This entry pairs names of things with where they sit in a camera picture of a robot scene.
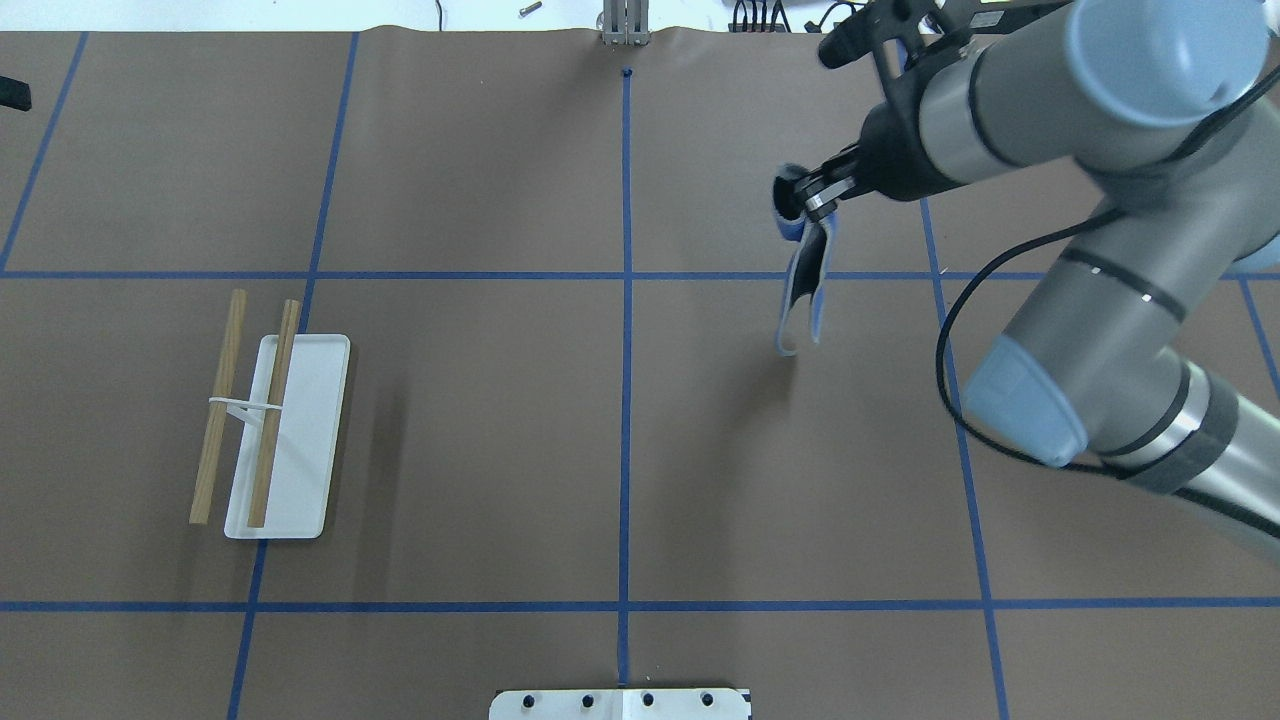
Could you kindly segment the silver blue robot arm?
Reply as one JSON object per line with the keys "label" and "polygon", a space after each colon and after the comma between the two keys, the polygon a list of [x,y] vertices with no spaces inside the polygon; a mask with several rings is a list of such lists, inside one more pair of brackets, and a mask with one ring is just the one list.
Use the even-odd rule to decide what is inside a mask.
{"label": "silver blue robot arm", "polygon": [[1059,159],[1101,193],[1074,225],[987,263],[980,282],[1064,242],[963,388],[934,378],[972,438],[1039,468],[1110,477],[1188,507],[1277,559],[1277,419],[1180,355],[1187,316],[1231,272],[1277,264],[1277,109],[1265,72],[1274,1],[1050,1],[978,44],[979,1],[869,1],[828,32],[820,63],[872,56],[884,100],[858,140],[772,186],[797,245],[783,311],[820,333],[836,209],[910,202]]}

